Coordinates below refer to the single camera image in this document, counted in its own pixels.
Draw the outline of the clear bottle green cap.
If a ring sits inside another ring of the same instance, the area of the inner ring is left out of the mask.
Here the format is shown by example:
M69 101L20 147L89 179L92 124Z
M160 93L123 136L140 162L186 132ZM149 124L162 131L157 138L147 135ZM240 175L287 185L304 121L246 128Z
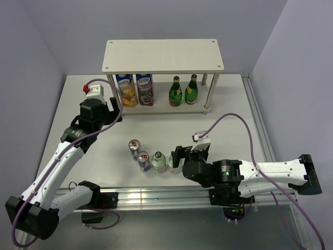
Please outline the clear bottle green cap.
M173 167L173 158L172 158L172 155L170 155L168 157L167 163L168 163L168 170L169 170L170 173L178 174L178 173L182 172L182 167L183 167L183 164L184 164L184 160L183 159L180 159L177 168Z
M166 157L160 151L156 151L151 160L153 169L157 173L164 173L167 167Z

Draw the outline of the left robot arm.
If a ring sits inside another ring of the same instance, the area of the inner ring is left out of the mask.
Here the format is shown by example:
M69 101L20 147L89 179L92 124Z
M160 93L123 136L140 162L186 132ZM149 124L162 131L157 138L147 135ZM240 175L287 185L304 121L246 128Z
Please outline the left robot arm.
M81 102L80 114L65 129L47 166L18 198L11 196L7 200L5 208L12 224L13 240L16 230L45 240L54 233L59 222L77 208L102 208L100 186L89 181L80 182L74 190L59 198L55 196L98 134L122 121L116 99L112 97L110 102L113 110L96 98Z

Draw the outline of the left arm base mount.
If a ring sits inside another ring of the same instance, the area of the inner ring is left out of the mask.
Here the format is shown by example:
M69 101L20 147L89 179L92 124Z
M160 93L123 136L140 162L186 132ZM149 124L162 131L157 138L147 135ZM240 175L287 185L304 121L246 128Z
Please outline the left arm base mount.
M84 227L92 230L105 230L116 226L120 221L120 214L115 211L118 204L118 192L102 192L100 198L94 204L80 207L81 221ZM115 215L116 221L109 226L96 226L108 215Z

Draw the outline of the green glass bottle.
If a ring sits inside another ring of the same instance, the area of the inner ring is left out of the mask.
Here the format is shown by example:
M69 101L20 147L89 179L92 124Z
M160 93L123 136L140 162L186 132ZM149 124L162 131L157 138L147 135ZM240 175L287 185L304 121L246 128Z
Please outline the green glass bottle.
M182 102L182 89L180 86L180 78L179 76L175 76L173 78L173 84L169 90L169 103L173 107L177 107Z
M197 75L192 74L190 82L185 90L185 102L189 105L194 104L198 97Z

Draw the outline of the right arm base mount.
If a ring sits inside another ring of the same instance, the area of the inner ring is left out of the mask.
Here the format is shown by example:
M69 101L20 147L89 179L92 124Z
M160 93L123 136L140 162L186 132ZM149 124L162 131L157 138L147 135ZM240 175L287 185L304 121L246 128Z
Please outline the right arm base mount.
M247 210L246 204L249 204L248 211L255 202L254 196L247 198L241 197L236 187L233 188L213 188L209 189L210 204L212 206L222 206L223 214L227 219L243 219Z

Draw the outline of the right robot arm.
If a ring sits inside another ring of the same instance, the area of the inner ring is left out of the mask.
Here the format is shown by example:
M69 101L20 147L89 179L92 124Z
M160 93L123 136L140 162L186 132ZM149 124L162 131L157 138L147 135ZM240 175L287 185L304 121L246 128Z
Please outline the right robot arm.
M249 204L257 194L293 189L300 195L318 195L322 189L312 158L303 154L285 162L222 159L208 163L210 143L177 146L169 167L181 168L183 176L208 188L211 205Z

